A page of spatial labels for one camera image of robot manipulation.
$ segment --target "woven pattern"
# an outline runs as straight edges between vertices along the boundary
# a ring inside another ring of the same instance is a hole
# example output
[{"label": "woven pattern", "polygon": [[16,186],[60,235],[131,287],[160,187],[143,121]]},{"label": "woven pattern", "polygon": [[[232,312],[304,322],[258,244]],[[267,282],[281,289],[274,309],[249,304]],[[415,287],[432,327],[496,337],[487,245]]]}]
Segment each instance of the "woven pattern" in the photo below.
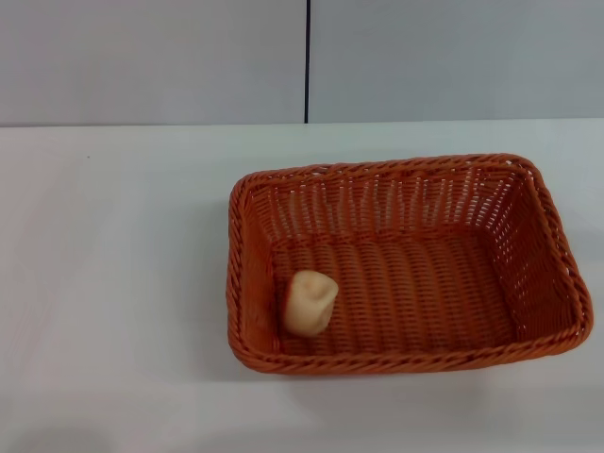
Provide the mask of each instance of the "woven pattern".
[{"label": "woven pattern", "polygon": [[[593,326],[549,192],[516,156],[256,173],[233,189],[229,239],[229,343],[262,372],[478,368],[562,353]],[[305,269],[340,286],[311,340],[278,322]]]}]

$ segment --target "table surface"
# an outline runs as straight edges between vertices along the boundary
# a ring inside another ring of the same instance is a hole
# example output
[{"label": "table surface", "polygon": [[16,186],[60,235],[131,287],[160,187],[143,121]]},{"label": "table surface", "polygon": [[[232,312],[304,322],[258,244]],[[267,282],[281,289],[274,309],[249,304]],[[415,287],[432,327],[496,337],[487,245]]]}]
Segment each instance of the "table surface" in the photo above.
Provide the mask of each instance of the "table surface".
[{"label": "table surface", "polygon": [[267,376],[230,352],[237,179],[482,152],[542,170],[597,314],[604,120],[0,129],[0,452],[602,451],[597,327],[434,375]]}]

